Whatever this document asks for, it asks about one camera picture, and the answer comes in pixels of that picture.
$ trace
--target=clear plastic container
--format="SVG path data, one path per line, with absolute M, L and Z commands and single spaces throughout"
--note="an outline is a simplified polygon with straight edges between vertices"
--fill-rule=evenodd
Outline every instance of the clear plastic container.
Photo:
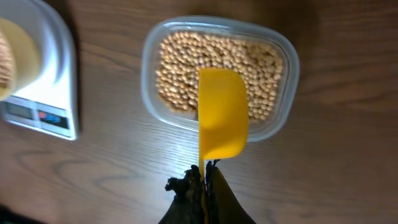
M 300 75 L 299 56 L 293 45 L 280 33 L 254 24 L 210 16 L 184 16 L 156 25 L 148 35 L 142 56 L 141 93 L 144 104 L 157 119 L 191 131 L 198 131 L 195 114 L 172 112 L 157 96 L 156 73 L 160 67 L 160 43 L 175 32 L 201 32 L 232 39 L 270 43 L 284 60 L 277 98 L 272 113 L 265 121 L 249 125 L 248 141 L 260 141 L 278 132 L 286 122 Z

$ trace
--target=brown wooden surface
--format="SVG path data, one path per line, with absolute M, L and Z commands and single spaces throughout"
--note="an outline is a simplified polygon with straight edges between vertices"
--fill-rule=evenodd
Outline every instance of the brown wooden surface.
M 274 28 L 302 61 L 283 130 L 220 162 L 248 214 L 398 223 L 396 0 L 47 1 L 79 33 L 83 132 L 68 142 L 0 121 L 0 203 L 47 223 L 157 223 L 198 136 L 144 108 L 142 46 L 164 19 L 206 14 Z

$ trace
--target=yellow spoon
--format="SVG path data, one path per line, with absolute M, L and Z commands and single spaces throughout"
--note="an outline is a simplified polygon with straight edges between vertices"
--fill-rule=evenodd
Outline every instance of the yellow spoon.
M 205 159 L 226 159 L 243 151 L 248 138 L 248 101 L 242 78 L 226 68 L 199 71 L 198 97 L 199 170 L 204 178 Z M 206 208 L 203 197 L 202 206 Z

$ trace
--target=white scale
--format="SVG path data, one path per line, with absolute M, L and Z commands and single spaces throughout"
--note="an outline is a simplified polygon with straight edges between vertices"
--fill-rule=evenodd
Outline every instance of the white scale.
M 1 102 L 2 117 L 42 133 L 77 139 L 76 53 L 68 27 L 41 0 L 0 0 L 0 17 L 23 28 L 42 54 L 39 78 Z

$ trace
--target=yellow cup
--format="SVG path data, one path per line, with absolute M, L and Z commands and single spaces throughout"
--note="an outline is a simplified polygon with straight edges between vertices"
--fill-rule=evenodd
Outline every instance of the yellow cup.
M 41 56 L 33 39 L 17 24 L 0 18 L 0 36 L 14 61 L 10 80 L 0 85 L 0 101 L 35 81 L 41 70 Z

